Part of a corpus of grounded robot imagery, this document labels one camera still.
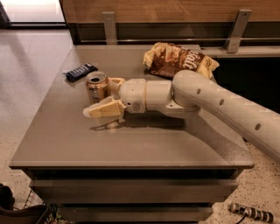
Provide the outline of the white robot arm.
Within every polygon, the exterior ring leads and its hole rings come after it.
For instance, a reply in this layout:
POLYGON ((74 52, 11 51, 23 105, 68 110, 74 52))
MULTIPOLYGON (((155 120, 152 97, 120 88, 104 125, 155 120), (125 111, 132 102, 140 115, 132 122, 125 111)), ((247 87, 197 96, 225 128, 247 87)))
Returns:
POLYGON ((158 111, 174 118, 190 118, 202 109, 221 119, 267 156, 280 161, 279 114, 235 94, 191 70, 182 70, 172 80, 108 78, 96 73, 95 85, 108 88, 98 102, 83 110, 88 118, 109 122, 132 114, 158 111))

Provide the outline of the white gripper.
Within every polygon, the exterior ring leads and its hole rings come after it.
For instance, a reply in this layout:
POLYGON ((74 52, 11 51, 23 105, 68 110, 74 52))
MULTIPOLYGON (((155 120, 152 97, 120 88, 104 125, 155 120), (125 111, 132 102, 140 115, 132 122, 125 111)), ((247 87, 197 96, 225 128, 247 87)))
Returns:
POLYGON ((110 96, 83 110, 83 115, 92 119, 122 119, 125 109, 129 113, 144 113, 145 79, 109 78, 110 96))

